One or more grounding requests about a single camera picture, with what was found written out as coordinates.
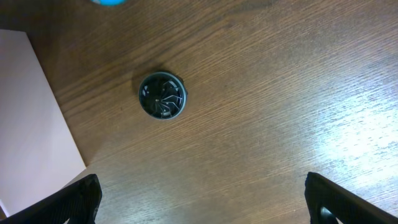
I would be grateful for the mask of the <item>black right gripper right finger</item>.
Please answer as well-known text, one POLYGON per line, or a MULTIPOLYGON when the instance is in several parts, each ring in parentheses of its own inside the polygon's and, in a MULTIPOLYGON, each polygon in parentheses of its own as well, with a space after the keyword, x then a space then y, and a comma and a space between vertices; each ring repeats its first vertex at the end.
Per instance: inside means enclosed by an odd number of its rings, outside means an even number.
POLYGON ((311 224, 397 223, 397 217, 315 172, 307 174, 304 195, 311 224))

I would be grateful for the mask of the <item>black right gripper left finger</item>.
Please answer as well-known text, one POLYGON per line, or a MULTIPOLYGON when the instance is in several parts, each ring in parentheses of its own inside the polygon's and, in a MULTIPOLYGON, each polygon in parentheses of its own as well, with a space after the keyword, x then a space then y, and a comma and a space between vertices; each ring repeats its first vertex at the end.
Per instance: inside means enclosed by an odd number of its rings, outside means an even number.
POLYGON ((98 176, 90 174, 1 220, 1 224, 95 224, 101 199, 98 176))

